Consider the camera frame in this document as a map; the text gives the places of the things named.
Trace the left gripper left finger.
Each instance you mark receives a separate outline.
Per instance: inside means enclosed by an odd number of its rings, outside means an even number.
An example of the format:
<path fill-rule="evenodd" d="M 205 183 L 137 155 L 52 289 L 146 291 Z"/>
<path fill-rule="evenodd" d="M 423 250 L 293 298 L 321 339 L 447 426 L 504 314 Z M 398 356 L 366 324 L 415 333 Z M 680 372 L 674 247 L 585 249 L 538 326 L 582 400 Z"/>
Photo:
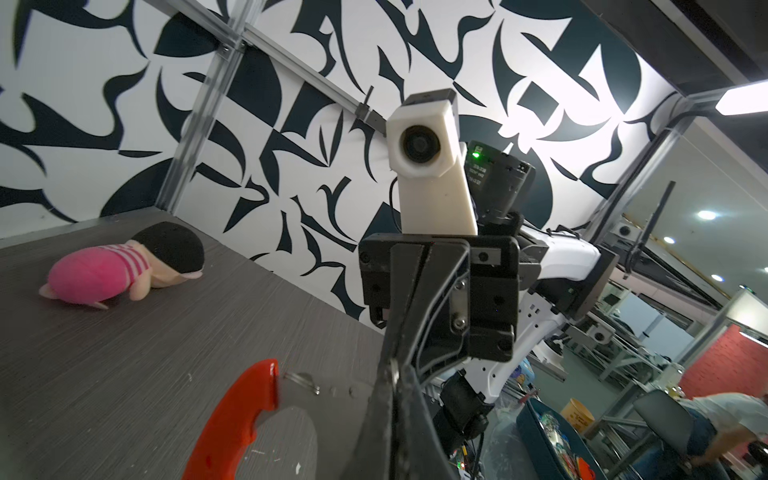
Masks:
<path fill-rule="evenodd" d="M 459 363 L 399 363 L 379 356 L 377 378 L 368 402 L 357 444 L 351 460 L 344 467 L 345 479 L 393 479 L 393 433 L 395 415 L 395 386 L 398 370 L 405 365 L 415 369 L 425 398 L 425 386 L 436 376 Z"/>

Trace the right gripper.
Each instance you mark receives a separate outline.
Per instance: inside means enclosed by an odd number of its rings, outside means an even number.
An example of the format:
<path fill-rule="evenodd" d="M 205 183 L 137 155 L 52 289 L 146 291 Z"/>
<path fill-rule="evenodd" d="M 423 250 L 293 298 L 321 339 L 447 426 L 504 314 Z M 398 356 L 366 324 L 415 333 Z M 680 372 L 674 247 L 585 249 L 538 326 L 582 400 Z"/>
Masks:
<path fill-rule="evenodd" d="M 359 263 L 382 359 L 511 360 L 520 281 L 533 270 L 514 237 L 379 233 L 361 242 Z"/>

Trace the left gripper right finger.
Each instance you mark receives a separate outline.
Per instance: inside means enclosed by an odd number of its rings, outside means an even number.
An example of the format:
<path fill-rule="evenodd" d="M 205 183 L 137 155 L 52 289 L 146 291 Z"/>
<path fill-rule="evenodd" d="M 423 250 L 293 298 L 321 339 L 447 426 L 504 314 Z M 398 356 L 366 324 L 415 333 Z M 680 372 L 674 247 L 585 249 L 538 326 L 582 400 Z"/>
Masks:
<path fill-rule="evenodd" d="M 421 385 L 411 365 L 398 370 L 395 386 L 393 479 L 458 479 L 429 415 Z"/>

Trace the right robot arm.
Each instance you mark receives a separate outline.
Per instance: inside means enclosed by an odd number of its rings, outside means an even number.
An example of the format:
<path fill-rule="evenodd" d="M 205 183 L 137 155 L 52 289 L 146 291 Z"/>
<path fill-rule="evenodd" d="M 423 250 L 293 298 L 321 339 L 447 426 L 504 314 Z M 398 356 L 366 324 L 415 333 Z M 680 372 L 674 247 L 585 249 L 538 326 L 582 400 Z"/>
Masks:
<path fill-rule="evenodd" d="M 439 385 L 440 406 L 426 417 L 446 454 L 486 429 L 512 372 L 587 314 L 616 262 L 565 227 L 378 233 L 359 247 L 364 301 L 386 332 L 382 359 Z"/>

